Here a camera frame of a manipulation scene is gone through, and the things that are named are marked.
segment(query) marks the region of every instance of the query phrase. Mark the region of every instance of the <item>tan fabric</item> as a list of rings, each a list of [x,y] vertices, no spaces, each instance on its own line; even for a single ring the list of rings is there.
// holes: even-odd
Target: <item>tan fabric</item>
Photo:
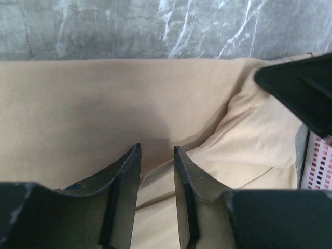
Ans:
[[[169,161],[175,145],[232,188],[296,186],[300,122],[253,82],[255,69],[269,63],[2,62],[0,181],[63,188],[141,142],[132,248],[179,248]]]

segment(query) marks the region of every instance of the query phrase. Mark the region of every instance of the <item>white perforated object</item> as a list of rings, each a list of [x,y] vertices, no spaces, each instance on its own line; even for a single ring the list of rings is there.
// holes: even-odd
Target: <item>white perforated object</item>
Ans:
[[[332,190],[332,148],[310,132],[301,189]]]

